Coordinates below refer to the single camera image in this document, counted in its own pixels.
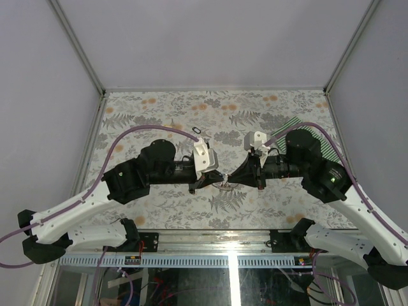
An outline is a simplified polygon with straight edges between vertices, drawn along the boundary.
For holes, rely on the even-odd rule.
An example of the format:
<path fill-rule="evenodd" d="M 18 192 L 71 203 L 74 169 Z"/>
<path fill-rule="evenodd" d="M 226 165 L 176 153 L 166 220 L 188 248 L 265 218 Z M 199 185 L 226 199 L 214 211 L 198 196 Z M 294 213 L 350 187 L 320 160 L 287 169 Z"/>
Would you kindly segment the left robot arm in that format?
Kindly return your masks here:
<path fill-rule="evenodd" d="M 186 184 L 190 193 L 222 182 L 217 156 L 203 140 L 194 143 L 193 153 L 175 160 L 175 146 L 155 140 L 136 158 L 105 172 L 88 190 L 60 205 L 34 212 L 18 213 L 19 226 L 27 238 L 24 255 L 33 263 L 55 261 L 68 251 L 106 249 L 109 252 L 139 252 L 142 240 L 136 224 L 128 218 L 102 226 L 82 222 L 114 206 L 125 205 L 150 193 L 152 185 Z"/>

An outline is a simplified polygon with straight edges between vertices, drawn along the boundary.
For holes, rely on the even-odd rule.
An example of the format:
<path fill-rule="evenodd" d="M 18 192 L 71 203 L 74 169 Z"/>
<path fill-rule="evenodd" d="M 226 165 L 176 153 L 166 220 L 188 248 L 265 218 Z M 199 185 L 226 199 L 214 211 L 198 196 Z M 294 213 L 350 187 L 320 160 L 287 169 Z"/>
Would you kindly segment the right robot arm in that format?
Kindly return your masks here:
<path fill-rule="evenodd" d="M 353 238 L 302 218 L 289 234 L 292 247 L 331 252 L 361 266 L 387 288 L 406 287 L 407 232 L 368 198 L 349 170 L 323 157 L 321 142 L 310 131 L 290 131 L 285 144 L 285 154 L 269 156 L 267 135 L 248 133 L 244 140 L 248 156 L 228 182 L 262 190 L 270 179 L 302 178 L 309 195 L 344 215 L 364 237 Z"/>

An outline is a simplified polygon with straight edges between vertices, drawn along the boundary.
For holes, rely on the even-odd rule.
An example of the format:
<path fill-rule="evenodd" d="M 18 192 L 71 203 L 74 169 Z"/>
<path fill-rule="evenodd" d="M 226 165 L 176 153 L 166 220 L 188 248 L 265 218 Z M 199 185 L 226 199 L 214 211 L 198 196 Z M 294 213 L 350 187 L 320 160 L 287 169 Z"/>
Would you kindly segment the large metal keyring with keys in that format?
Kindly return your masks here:
<path fill-rule="evenodd" d="M 220 182 L 218 187 L 217 187 L 219 190 L 221 190 L 221 191 L 232 191 L 232 190 L 234 190 L 235 186 L 231 185 L 228 182 L 228 178 L 229 178 L 228 174 L 223 175 L 223 181 Z"/>

